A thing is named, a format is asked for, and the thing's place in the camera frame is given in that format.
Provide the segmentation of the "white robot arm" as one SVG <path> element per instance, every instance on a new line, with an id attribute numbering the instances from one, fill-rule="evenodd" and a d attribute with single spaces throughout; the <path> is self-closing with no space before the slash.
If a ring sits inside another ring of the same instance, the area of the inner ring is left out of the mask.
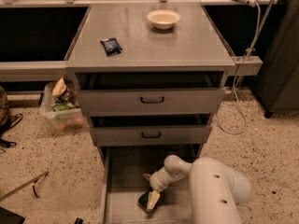
<path id="1" fill-rule="evenodd" d="M 242 224 L 236 206 L 249 200 L 249 180 L 233 168 L 208 157 L 186 162 L 176 155 L 167 156 L 164 166 L 149 175 L 149 190 L 139 197 L 138 205 L 150 213 L 161 193 L 185 177 L 189 182 L 194 224 Z"/>

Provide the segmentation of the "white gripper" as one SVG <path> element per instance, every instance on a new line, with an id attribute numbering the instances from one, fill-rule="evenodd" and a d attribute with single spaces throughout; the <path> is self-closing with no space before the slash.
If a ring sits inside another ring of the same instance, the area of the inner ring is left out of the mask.
<path id="1" fill-rule="evenodd" d="M 153 189 L 149 193 L 147 211 L 151 212 L 160 199 L 160 192 L 163 192 L 174 181 L 173 176 L 164 168 L 151 174 L 143 174 L 143 177 L 149 181 L 150 187 Z"/>

